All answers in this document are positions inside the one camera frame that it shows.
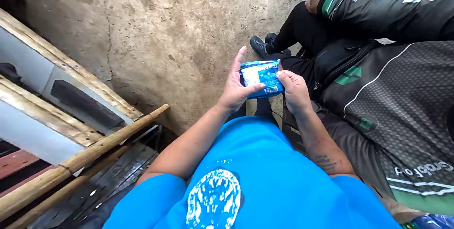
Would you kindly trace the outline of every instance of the black pants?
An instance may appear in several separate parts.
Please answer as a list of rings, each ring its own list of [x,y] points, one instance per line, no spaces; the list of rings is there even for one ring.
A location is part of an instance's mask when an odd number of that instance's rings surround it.
[[[246,102],[241,105],[240,109],[231,114],[229,118],[227,118],[226,122],[229,122],[230,120],[233,120],[238,117],[246,116]],[[265,119],[268,119],[275,125],[279,127],[279,125],[276,122],[276,119],[273,116],[273,110],[271,109],[271,104],[268,101],[268,98],[258,98],[257,99],[257,111],[255,112],[254,116],[259,116],[263,117]]]
[[[293,8],[276,39],[267,44],[266,52],[271,55],[265,60],[281,59],[284,69],[304,78],[311,95],[315,86],[313,57],[334,40],[348,36],[346,33],[348,32],[344,31],[341,26],[309,13],[304,2],[301,2]],[[302,60],[280,53],[297,42],[311,55],[311,59]]]

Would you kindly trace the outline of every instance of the concrete floor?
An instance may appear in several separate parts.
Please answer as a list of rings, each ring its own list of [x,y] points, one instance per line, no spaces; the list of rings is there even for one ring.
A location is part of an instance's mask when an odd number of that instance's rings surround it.
[[[181,134],[216,103],[237,51],[300,1],[27,0],[27,19],[142,112],[170,104],[163,123]]]

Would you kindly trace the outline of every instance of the sneaker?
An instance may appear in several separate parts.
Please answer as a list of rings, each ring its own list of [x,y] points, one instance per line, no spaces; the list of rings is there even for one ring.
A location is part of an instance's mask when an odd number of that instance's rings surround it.
[[[265,37],[265,43],[267,44],[271,44],[273,42],[273,40],[275,40],[275,38],[277,37],[277,34],[275,33],[269,33],[266,35]],[[285,55],[288,55],[288,56],[292,56],[292,52],[290,52],[290,49],[285,49],[284,51],[282,51],[283,54]]]
[[[268,55],[265,51],[266,43],[263,42],[258,36],[253,36],[250,43],[253,50],[258,53],[261,58],[265,58]]]

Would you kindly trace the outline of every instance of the bamboo pole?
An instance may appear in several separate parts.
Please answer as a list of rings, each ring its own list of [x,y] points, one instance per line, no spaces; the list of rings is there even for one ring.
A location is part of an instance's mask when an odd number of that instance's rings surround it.
[[[94,175],[98,174],[102,169],[107,167],[107,165],[114,162],[118,157],[120,157],[124,152],[126,152],[131,145],[125,145],[119,148],[117,151],[113,152],[106,159],[99,162],[92,169],[83,173],[75,180],[69,182],[62,189],[55,192],[53,195],[48,197],[46,200],[38,204],[35,208],[31,209],[29,212],[25,213],[22,217],[16,220],[14,223],[10,224],[6,229],[23,229],[35,221],[39,216],[44,212],[54,206],[56,203],[60,202],[64,198],[68,197],[73,191],[79,188],[87,180],[91,179]]]
[[[162,105],[150,114],[140,118],[130,125],[123,127],[104,139],[101,139],[93,145],[76,153],[74,156],[71,156],[65,162],[60,164],[58,168],[50,169],[44,172],[39,177],[30,180],[23,186],[0,198],[0,222],[24,208],[27,204],[36,200],[47,191],[51,190],[63,180],[69,178],[79,169],[83,168],[90,162],[93,162],[99,156],[109,151],[112,147],[118,145],[123,140],[138,132],[169,107],[170,106],[168,104]]]

